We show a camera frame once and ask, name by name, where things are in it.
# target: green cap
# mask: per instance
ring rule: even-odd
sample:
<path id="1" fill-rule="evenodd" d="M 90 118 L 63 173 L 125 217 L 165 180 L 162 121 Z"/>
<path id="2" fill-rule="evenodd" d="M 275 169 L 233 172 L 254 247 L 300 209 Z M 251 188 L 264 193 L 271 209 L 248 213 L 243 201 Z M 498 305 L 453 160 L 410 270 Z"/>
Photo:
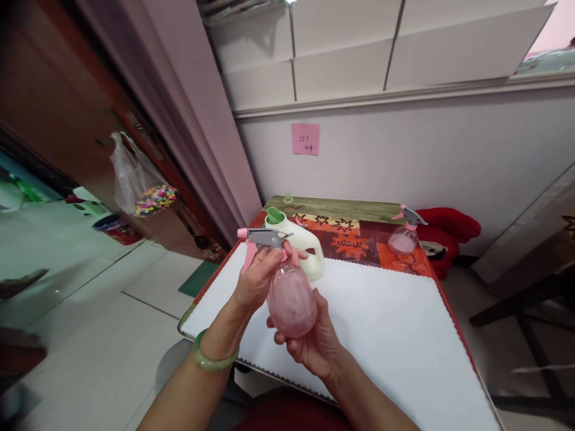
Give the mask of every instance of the green cap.
<path id="1" fill-rule="evenodd" d="M 265 218 L 268 224 L 280 224 L 286 219 L 286 215 L 275 207 L 268 208 L 268 216 Z"/>

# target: wall molding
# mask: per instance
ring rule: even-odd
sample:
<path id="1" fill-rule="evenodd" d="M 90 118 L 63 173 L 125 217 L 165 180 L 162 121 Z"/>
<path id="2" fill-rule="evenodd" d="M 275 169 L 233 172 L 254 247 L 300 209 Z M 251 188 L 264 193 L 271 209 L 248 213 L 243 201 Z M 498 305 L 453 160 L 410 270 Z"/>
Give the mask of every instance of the wall molding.
<path id="1" fill-rule="evenodd" d="M 332 99 L 319 102 L 294 102 L 288 105 L 232 111 L 236 119 L 275 116 L 288 113 L 333 110 L 400 102 L 446 99 L 494 93 L 541 90 L 575 86 L 575 71 L 551 72 L 533 75 L 515 75 L 509 78 L 446 84 L 410 90 L 385 91 L 376 95 Z"/>

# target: pink liquid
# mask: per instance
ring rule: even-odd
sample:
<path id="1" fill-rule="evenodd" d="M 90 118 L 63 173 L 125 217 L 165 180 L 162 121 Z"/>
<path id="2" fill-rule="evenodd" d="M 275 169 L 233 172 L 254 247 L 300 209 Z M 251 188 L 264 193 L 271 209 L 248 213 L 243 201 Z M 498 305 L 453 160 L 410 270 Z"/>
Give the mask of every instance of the pink liquid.
<path id="1" fill-rule="evenodd" d="M 394 234 L 389 238 L 388 247 L 393 253 L 406 256 L 415 250 L 415 241 L 410 236 Z"/>
<path id="2" fill-rule="evenodd" d="M 277 330 L 287 338 L 299 338 L 311 330 L 317 305 L 303 269 L 289 261 L 280 264 L 271 280 L 268 308 Z"/>

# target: trash bin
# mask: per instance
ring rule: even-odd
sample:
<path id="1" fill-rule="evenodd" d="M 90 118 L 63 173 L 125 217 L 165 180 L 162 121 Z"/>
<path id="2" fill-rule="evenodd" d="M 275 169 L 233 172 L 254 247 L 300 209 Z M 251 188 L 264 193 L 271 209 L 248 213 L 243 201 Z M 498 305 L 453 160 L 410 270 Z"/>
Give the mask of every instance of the trash bin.
<path id="1" fill-rule="evenodd" d="M 92 225 L 92 228 L 97 232 L 104 232 L 122 245 L 130 245 L 142 239 L 142 236 L 135 229 L 128 226 L 119 215 L 115 214 L 101 218 Z"/>

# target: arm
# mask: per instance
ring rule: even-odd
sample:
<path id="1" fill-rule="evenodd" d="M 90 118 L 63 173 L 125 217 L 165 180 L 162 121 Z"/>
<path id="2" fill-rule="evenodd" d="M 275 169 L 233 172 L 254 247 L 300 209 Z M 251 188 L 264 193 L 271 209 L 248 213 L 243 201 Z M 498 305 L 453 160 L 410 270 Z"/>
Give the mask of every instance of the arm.
<path id="1" fill-rule="evenodd" d="M 340 344 L 328 312 L 328 302 L 314 289 L 317 321 L 299 339 L 286 340 L 276 332 L 277 344 L 286 343 L 296 362 L 318 376 L 358 431 L 419 431 L 361 369 L 355 358 Z M 268 327 L 273 322 L 268 318 Z"/>
<path id="2" fill-rule="evenodd" d="M 306 255 L 299 250 L 292 254 L 287 243 L 284 246 L 292 264 L 299 266 L 299 259 Z M 239 349 L 247 324 L 267 297 L 270 275 L 281 259 L 281 250 L 269 253 L 267 248 L 262 249 L 246 273 L 240 275 L 233 295 L 201 339 L 200 349 L 205 356 L 224 360 Z M 188 356 L 158 394 L 138 430 L 206 430 L 222 399 L 230 370 L 208 371 Z"/>
<path id="3" fill-rule="evenodd" d="M 251 316 L 234 297 L 230 298 L 202 338 L 202 352 L 214 360 L 232 356 Z M 191 355 L 187 356 L 156 397 L 138 430 L 207 429 L 222 399 L 230 369 L 206 371 Z"/>

